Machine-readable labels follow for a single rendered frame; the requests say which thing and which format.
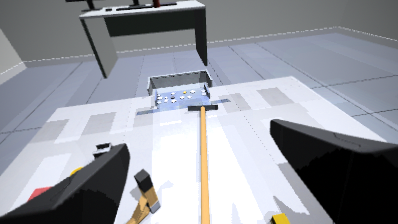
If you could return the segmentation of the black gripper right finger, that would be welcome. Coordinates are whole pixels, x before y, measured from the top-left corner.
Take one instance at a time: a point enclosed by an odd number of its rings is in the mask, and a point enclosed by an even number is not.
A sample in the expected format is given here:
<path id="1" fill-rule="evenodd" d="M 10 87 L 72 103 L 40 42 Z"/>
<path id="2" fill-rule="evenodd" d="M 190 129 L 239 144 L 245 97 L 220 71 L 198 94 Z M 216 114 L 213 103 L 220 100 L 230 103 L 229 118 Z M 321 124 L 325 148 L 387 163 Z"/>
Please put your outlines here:
<path id="1" fill-rule="evenodd" d="M 269 133 L 335 224 L 398 224 L 398 144 L 281 119 Z"/>

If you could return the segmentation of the long scraper with wooden handle and dark grey blade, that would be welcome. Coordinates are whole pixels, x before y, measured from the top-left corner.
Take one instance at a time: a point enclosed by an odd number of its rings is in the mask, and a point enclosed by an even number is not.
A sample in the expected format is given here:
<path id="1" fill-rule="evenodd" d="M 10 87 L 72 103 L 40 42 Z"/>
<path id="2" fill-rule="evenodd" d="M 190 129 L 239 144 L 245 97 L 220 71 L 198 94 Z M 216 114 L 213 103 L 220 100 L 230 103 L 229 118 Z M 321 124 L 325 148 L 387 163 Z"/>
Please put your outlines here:
<path id="1" fill-rule="evenodd" d="M 206 110 L 218 110 L 218 104 L 188 106 L 188 111 L 200 111 L 201 127 L 201 224 L 210 224 L 209 187 L 206 139 Z"/>

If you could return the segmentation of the pink rectangular block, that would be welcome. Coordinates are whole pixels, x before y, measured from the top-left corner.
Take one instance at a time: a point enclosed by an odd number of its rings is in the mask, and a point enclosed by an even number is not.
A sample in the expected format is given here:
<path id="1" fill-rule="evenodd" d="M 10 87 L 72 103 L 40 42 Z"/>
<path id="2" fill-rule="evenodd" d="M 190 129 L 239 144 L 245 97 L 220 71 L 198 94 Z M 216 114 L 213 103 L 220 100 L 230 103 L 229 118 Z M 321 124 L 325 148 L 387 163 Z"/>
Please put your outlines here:
<path id="1" fill-rule="evenodd" d="M 40 189 L 35 189 L 27 201 L 29 201 L 30 199 L 36 197 L 37 195 L 42 194 L 45 191 L 47 191 L 47 189 L 50 188 L 50 187 L 52 187 L 52 186 L 47 186 L 47 187 L 42 187 Z"/>

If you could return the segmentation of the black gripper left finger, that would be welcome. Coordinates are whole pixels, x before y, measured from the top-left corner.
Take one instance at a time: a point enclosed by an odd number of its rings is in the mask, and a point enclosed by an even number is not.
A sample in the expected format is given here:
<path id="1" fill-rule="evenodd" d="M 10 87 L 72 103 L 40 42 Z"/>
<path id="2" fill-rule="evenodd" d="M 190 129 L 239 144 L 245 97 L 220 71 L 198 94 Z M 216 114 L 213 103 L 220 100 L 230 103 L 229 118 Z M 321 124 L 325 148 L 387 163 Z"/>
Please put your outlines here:
<path id="1" fill-rule="evenodd" d="M 114 224 L 131 155 L 118 144 L 47 191 L 0 216 L 0 224 Z"/>

